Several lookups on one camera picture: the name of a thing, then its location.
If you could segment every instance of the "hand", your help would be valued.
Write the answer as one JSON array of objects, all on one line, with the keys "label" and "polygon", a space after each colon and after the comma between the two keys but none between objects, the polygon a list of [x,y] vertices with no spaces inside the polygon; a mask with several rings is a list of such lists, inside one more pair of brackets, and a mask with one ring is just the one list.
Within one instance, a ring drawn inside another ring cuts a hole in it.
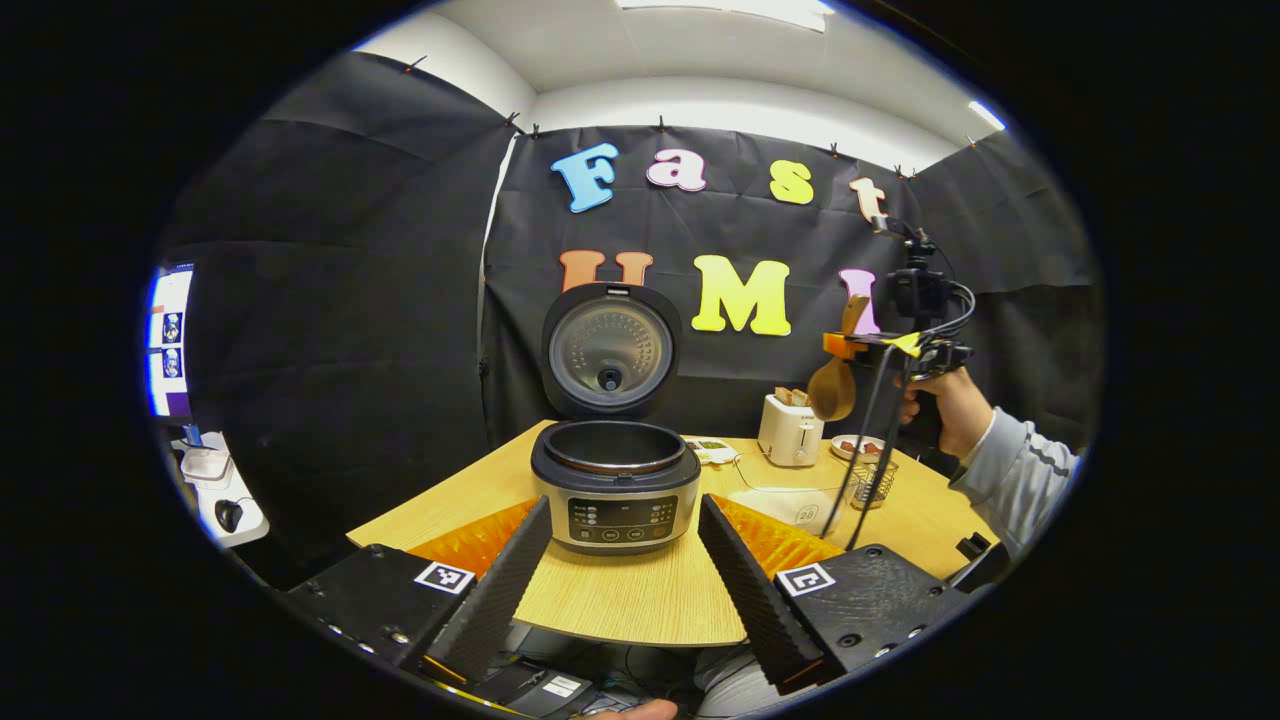
[{"label": "hand", "polygon": [[[901,378],[895,378],[893,384],[902,387]],[[959,368],[906,386],[901,416],[904,425],[909,425],[920,413],[920,404],[915,401],[915,396],[922,389],[938,398],[938,415],[942,416],[938,450],[964,459],[982,439],[996,411],[991,409],[978,386],[973,384],[969,372]]]},{"label": "hand", "polygon": [[677,710],[680,708],[671,701],[653,700],[626,712],[605,710],[604,712],[589,715],[589,717],[593,720],[672,720]]}]

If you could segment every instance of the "monitor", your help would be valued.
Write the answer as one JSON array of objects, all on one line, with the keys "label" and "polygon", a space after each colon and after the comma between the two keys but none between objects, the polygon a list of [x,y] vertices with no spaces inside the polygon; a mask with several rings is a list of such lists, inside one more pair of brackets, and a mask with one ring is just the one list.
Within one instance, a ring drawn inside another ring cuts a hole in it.
[{"label": "monitor", "polygon": [[174,424],[192,423],[187,395],[187,296],[191,292],[192,263],[160,268],[151,292],[151,318],[147,325],[147,386],[151,413]]}]

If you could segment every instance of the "wire basket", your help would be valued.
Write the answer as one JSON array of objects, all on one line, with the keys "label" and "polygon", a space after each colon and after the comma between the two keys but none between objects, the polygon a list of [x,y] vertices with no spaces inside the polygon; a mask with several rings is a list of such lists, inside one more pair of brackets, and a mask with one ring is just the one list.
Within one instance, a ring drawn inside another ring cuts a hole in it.
[{"label": "wire basket", "polygon": [[[867,460],[868,457],[876,457],[876,460]],[[870,500],[872,483],[876,480],[876,468],[878,464],[878,455],[860,455],[858,462],[854,464],[854,475],[849,482],[849,505],[855,510],[861,510],[867,505],[867,501]],[[888,497],[888,491],[893,487],[893,475],[896,473],[897,462],[890,460],[888,465],[884,466],[884,477],[881,478],[879,488],[876,489],[876,500],[870,503],[873,510],[884,505],[884,498]]]}]

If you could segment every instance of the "ceiling light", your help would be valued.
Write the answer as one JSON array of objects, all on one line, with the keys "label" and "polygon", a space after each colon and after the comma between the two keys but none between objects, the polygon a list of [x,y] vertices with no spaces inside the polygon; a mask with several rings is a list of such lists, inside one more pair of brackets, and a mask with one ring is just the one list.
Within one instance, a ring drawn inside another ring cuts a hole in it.
[{"label": "ceiling light", "polygon": [[1005,123],[1000,122],[1000,118],[997,118],[996,115],[992,115],[991,110],[983,108],[982,102],[974,100],[973,102],[969,104],[969,109],[982,115],[982,119],[991,123],[991,127],[996,129],[1005,129]]},{"label": "ceiling light", "polygon": [[643,8],[698,8],[759,15],[818,32],[827,31],[826,15],[835,10],[818,0],[614,0],[623,10]]}]

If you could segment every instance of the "gray sleeve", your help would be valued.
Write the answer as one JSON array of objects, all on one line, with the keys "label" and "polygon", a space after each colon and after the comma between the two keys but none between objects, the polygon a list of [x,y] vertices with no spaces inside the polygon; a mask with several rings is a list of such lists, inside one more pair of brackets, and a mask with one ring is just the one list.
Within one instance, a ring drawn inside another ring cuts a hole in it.
[{"label": "gray sleeve", "polygon": [[969,468],[951,483],[963,492],[1015,560],[1071,479],[1076,457],[1062,443],[1036,432],[996,407],[987,437]]}]

